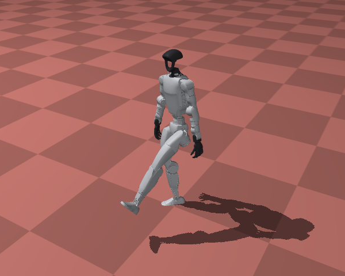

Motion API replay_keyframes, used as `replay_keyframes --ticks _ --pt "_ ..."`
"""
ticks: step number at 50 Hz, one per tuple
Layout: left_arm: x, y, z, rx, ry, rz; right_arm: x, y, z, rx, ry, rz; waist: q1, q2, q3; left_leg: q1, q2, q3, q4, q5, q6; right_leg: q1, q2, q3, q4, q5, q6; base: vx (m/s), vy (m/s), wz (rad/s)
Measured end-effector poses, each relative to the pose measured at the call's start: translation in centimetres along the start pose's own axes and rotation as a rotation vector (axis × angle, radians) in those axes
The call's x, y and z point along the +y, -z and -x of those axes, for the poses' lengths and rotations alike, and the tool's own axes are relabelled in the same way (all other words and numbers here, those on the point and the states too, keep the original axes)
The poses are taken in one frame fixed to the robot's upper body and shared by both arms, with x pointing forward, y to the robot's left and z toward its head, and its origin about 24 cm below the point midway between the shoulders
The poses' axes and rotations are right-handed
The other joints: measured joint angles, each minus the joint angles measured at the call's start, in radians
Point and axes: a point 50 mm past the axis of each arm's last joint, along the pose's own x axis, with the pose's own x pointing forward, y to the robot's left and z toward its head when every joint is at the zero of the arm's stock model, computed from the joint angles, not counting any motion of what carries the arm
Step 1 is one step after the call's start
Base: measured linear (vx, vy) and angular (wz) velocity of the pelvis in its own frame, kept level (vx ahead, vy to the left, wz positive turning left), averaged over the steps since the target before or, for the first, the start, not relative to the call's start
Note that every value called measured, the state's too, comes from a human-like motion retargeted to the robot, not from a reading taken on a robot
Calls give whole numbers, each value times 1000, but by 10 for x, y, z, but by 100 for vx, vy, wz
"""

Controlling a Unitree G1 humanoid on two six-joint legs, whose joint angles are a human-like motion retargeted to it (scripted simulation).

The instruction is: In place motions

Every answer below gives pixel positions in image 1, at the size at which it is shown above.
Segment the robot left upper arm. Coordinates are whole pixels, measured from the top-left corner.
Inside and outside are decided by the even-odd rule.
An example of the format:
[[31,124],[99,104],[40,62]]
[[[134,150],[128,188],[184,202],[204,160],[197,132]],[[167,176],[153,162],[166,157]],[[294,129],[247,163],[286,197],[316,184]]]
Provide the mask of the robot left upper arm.
[[182,91],[185,92],[187,103],[189,104],[189,107],[186,109],[186,114],[188,116],[192,116],[192,108],[197,108],[196,97],[194,93],[194,83],[192,80],[184,78],[180,80],[180,84]]

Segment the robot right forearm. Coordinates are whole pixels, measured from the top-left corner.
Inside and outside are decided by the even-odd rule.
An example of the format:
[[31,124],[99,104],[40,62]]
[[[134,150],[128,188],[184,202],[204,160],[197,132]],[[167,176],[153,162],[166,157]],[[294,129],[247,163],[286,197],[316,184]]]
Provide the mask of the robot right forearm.
[[154,121],[156,120],[156,119],[158,119],[159,120],[159,124],[161,123],[161,121],[162,121],[162,117],[163,117],[163,112],[164,112],[164,110],[165,110],[165,105],[164,106],[161,106],[161,105],[159,105],[159,103],[157,102],[157,110],[156,110],[156,114],[155,114],[155,119],[154,119]]

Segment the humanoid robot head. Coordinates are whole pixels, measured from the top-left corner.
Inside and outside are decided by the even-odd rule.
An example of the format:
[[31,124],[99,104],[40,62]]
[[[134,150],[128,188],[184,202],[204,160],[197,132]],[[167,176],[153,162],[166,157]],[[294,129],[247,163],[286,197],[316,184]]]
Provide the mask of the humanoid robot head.
[[[165,52],[162,55],[162,58],[165,61],[166,70],[168,72],[171,72],[171,74],[169,75],[170,78],[178,76],[178,75],[174,75],[176,73],[180,74],[180,76],[181,76],[182,73],[179,71],[179,68],[174,67],[175,66],[175,62],[177,60],[183,58],[183,55],[182,55],[182,53],[179,50],[177,50],[177,49],[168,50],[167,52]],[[172,62],[171,67],[168,67],[168,61]]]

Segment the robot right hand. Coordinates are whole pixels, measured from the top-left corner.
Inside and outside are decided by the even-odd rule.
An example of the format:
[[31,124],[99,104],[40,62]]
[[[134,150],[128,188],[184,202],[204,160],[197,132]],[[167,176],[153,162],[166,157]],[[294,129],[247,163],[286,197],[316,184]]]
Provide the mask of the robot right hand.
[[[158,119],[156,119],[155,120],[155,122],[154,122],[154,124],[155,124],[155,128],[154,128],[154,135],[155,135],[155,137],[158,139],[158,140],[160,140],[161,138],[161,132],[160,132],[160,124],[159,124],[159,120]],[[160,135],[161,134],[161,135]]]

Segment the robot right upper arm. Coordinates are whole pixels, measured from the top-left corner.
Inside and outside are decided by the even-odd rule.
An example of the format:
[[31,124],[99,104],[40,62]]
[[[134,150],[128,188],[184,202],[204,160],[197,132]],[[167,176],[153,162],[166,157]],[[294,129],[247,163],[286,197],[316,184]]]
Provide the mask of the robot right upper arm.
[[166,99],[165,99],[165,95],[164,95],[164,90],[163,90],[163,77],[165,75],[162,75],[159,77],[159,83],[160,83],[160,93],[161,95],[157,97],[157,102],[159,103],[159,105],[164,106],[166,105]]

